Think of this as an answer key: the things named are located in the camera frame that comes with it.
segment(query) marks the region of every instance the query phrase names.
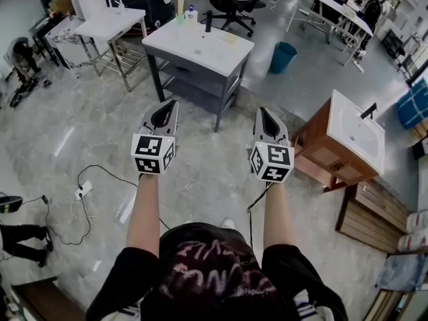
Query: white sneaker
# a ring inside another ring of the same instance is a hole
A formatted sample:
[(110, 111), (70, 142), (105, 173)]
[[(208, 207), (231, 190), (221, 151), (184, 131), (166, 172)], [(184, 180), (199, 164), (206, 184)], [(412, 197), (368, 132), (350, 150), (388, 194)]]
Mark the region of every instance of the white sneaker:
[(235, 228), (235, 222), (230, 218), (224, 219), (220, 228), (236, 229)]

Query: backpack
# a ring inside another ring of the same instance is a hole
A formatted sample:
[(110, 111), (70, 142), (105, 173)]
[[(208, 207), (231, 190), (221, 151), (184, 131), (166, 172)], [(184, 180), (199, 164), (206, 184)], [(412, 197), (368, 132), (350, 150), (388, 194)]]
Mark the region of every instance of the backpack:
[(382, 5), (385, 1), (386, 0), (368, 0), (366, 4), (366, 11), (364, 12), (366, 19), (377, 23), (383, 12)]

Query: power strip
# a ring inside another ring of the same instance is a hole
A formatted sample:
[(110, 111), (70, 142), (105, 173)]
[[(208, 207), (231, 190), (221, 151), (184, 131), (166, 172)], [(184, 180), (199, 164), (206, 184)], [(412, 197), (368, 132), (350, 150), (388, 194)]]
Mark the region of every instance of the power strip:
[(82, 198), (84, 198), (87, 194), (89, 194), (89, 192), (93, 189), (94, 187), (92, 186), (90, 181), (86, 181), (83, 185), (82, 185), (82, 189), (78, 189), (75, 193), (74, 196), (76, 197), (77, 200), (82, 200)]

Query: white sink basin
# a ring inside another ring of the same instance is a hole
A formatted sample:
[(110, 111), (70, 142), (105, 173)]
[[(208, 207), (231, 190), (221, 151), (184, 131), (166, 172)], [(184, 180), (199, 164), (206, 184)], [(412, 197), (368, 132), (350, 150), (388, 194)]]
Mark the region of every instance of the white sink basin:
[(385, 160), (383, 128), (371, 120), (370, 116), (363, 120), (360, 115), (364, 111), (337, 90), (333, 90), (331, 104), (327, 135), (382, 175)]

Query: black office chair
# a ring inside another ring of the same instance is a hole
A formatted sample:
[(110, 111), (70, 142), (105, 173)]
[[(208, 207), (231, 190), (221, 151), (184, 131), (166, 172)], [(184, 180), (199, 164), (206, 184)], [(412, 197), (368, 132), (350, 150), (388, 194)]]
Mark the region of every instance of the black office chair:
[(226, 22), (221, 27), (221, 29), (225, 29), (230, 23), (236, 22), (249, 31), (247, 33), (248, 37), (253, 35), (254, 30), (247, 26), (243, 20), (251, 20), (252, 25), (255, 25), (255, 20), (254, 18), (248, 17), (247, 15), (243, 15), (242, 12), (245, 11), (250, 13), (255, 8), (263, 8), (266, 6), (266, 4), (260, 0), (209, 0), (209, 2), (212, 4), (212, 6), (214, 6), (214, 8), (226, 13), (221, 15), (213, 15), (213, 19), (226, 19)]

